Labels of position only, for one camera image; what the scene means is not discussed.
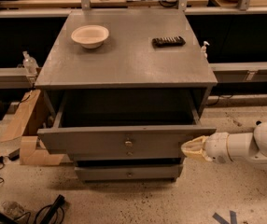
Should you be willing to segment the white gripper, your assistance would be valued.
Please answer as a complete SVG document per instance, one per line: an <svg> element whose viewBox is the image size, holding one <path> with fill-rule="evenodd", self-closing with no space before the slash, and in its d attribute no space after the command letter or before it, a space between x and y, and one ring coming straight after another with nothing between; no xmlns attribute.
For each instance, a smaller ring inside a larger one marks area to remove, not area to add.
<svg viewBox="0 0 267 224"><path fill-rule="evenodd" d="M230 162L227 150L228 133L214 133L194 138L181 146L181 150L188 158L196 161L213 161L218 164Z"/></svg>

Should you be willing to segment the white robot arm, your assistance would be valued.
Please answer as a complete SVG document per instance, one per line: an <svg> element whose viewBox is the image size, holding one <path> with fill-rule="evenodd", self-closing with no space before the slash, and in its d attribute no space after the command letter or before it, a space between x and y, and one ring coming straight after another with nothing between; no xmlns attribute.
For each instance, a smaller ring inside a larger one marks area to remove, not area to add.
<svg viewBox="0 0 267 224"><path fill-rule="evenodd" d="M267 171L267 122L257 125L252 133L213 133L194 138L181 146L188 158L197 161L229 163L246 161Z"/></svg>

